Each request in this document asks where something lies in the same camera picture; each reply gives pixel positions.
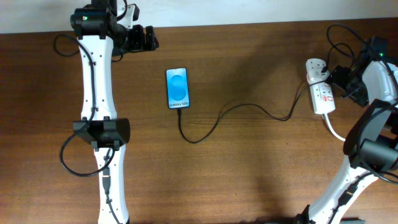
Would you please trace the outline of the white power strip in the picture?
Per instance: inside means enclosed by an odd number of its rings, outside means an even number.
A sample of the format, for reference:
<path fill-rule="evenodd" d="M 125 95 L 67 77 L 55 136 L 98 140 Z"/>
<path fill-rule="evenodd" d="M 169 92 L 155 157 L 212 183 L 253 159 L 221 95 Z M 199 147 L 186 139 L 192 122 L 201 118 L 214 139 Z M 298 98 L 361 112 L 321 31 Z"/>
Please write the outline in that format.
<path fill-rule="evenodd" d="M 306 61 L 306 69 L 323 69 L 326 62 L 319 58 L 310 58 Z M 335 101 L 331 86 L 326 82 L 318 82 L 310 85 L 313 110 L 315 114 L 328 114 L 335 110 Z"/>

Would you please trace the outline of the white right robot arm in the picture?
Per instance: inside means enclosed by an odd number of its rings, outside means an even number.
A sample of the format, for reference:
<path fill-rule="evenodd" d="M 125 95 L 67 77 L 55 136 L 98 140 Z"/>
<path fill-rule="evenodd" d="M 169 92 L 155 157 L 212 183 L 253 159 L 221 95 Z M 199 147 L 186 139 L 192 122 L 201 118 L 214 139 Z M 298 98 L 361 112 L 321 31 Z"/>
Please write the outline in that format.
<path fill-rule="evenodd" d="M 313 107 L 327 124 L 327 114 L 335 109 L 332 85 L 366 110 L 342 139 L 343 163 L 331 184 L 294 223 L 339 223 L 372 183 L 397 183 L 397 60 L 385 55 L 386 45 L 386 39 L 371 37 L 357 56 L 349 54 L 350 67 L 338 65 L 332 72 L 322 59 L 307 60 Z"/>

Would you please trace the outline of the blue Samsung smartphone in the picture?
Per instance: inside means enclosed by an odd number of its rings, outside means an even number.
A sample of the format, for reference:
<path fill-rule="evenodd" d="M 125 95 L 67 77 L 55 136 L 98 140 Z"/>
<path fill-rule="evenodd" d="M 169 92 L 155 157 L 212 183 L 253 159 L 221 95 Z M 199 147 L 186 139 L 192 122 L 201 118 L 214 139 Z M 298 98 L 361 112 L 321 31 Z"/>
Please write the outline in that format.
<path fill-rule="evenodd" d="M 171 110 L 188 108 L 190 95 L 186 68 L 166 70 L 168 107 Z"/>

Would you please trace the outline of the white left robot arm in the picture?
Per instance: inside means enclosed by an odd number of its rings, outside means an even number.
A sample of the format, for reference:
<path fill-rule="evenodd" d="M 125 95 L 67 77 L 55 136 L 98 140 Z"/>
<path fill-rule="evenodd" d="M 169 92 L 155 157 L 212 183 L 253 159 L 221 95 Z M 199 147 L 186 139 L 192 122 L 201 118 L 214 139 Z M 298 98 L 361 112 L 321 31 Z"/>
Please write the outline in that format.
<path fill-rule="evenodd" d="M 98 223 L 129 223 L 124 196 L 124 155 L 130 140 L 130 122 L 119 118 L 113 100 L 112 57 L 155 50 L 154 28 L 136 25 L 135 4 L 94 3 L 76 9 L 70 18 L 80 49 L 84 102 L 73 130 L 93 149 L 99 178 Z"/>

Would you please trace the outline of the white charger adapter plug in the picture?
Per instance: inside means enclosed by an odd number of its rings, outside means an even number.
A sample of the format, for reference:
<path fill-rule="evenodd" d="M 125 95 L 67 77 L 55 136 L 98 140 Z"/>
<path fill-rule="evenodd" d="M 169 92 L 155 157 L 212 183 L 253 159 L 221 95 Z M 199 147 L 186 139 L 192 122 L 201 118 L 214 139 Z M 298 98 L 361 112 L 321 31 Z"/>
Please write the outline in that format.
<path fill-rule="evenodd" d="M 307 81 L 310 85 L 318 82 L 324 82 L 329 75 L 329 71 L 322 72 L 322 69 L 311 69 L 307 71 Z"/>

